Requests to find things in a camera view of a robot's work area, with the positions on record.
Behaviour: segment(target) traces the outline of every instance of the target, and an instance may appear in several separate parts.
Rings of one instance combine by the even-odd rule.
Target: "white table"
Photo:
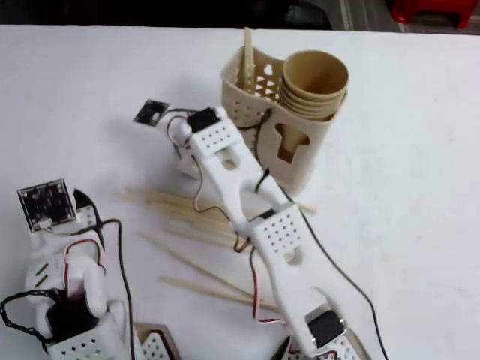
[[[317,48],[349,67],[349,98],[318,159],[313,224],[376,304],[390,358],[478,358],[480,37],[255,31],[253,40],[278,58]],[[104,218],[124,221],[136,320],[167,324],[184,359],[269,359],[282,327],[160,283],[175,275],[221,287],[136,234],[161,235],[167,217],[113,196],[125,185],[193,193],[165,138],[131,120],[146,98],[219,104],[220,69],[241,45],[234,30],[0,27],[0,297],[23,289],[29,258],[16,189],[65,177]],[[246,256],[163,237],[251,286]],[[109,261],[116,266],[114,247]],[[359,304],[347,320],[371,346]],[[25,302],[9,311],[32,324]],[[3,325],[0,351],[47,358],[34,338]]]

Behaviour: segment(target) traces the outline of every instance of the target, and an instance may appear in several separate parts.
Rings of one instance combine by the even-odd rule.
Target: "dark background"
[[[395,0],[0,0],[0,24],[333,29],[480,35],[480,7],[467,28],[456,14],[392,19]]]

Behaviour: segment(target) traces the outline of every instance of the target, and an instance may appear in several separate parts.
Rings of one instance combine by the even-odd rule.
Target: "circuit board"
[[[162,103],[161,101],[148,99],[142,109],[140,109],[139,113],[136,114],[133,122],[152,126],[154,128],[157,126],[160,119],[162,119],[162,116],[169,106],[169,103]]]
[[[41,229],[43,221],[49,221],[54,227],[77,218],[64,179],[27,187],[17,193],[32,233]]]

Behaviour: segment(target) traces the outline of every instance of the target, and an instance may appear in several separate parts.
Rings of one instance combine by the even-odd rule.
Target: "stacked paper cups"
[[[308,50],[291,55],[283,63],[280,103],[295,115],[312,122],[327,122],[337,112],[347,93],[348,70],[326,52]],[[282,148],[293,156],[308,135],[283,125]]]

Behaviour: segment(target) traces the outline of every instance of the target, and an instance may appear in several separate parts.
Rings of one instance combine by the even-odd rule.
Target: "red stool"
[[[417,11],[442,11],[445,13],[460,14],[458,29],[468,25],[478,0],[397,0],[391,16],[399,23],[407,24]]]

